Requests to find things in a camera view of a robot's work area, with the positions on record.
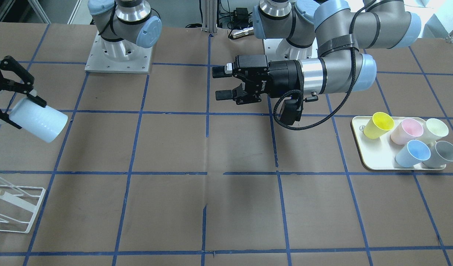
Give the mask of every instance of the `pink cup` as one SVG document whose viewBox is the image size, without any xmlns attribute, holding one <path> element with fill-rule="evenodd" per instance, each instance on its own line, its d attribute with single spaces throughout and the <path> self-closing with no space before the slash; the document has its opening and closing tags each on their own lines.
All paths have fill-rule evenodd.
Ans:
<svg viewBox="0 0 453 266">
<path fill-rule="evenodd" d="M 413 118 L 405 118 L 390 134 L 390 138 L 395 144 L 405 145 L 423 135 L 423 126 Z"/>
</svg>

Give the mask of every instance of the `gray cup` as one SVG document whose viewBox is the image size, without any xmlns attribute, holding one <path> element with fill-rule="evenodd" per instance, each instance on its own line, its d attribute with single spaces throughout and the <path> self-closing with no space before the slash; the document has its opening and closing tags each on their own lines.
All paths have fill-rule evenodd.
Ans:
<svg viewBox="0 0 453 266">
<path fill-rule="evenodd" d="M 429 168 L 438 168 L 447 163 L 453 162 L 453 144 L 447 141 L 438 141 L 430 148 L 432 155 L 423 162 Z"/>
</svg>

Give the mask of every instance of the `table surface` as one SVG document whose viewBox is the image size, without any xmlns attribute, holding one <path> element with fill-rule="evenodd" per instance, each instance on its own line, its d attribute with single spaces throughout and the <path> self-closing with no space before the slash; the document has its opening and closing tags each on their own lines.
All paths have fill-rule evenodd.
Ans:
<svg viewBox="0 0 453 266">
<path fill-rule="evenodd" d="M 275 99 L 215 101 L 240 81 L 212 79 L 211 67 L 262 54 L 254 37 L 164 28 L 149 75 L 90 74 L 95 34 L 0 23 L 0 60 L 21 62 L 70 120 L 49 144 L 0 126 L 1 176 L 47 188 L 29 234 L 0 233 L 0 264 L 453 265 L 453 164 L 367 170 L 350 126 L 377 111 L 436 117 L 453 143 L 453 44 L 364 51 L 378 64 L 373 86 L 321 126 L 293 132 L 273 122 Z M 343 97 L 307 104 L 296 126 Z"/>
</svg>

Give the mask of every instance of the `tray with cups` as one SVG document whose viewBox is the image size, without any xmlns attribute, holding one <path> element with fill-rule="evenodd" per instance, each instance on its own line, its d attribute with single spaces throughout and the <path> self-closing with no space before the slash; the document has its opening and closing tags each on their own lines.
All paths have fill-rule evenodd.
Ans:
<svg viewBox="0 0 453 266">
<path fill-rule="evenodd" d="M 443 170 L 453 162 L 453 144 L 441 140 L 449 133 L 436 118 L 355 116 L 351 121 L 364 165 L 371 170 Z"/>
</svg>

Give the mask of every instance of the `blue cup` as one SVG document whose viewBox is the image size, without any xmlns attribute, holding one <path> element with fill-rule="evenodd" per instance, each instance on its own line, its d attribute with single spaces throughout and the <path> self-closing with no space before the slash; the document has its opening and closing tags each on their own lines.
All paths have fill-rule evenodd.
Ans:
<svg viewBox="0 0 453 266">
<path fill-rule="evenodd" d="M 395 156 L 395 161 L 402 167 L 409 168 L 426 161 L 431 156 L 428 146 L 417 140 L 409 141 Z"/>
</svg>

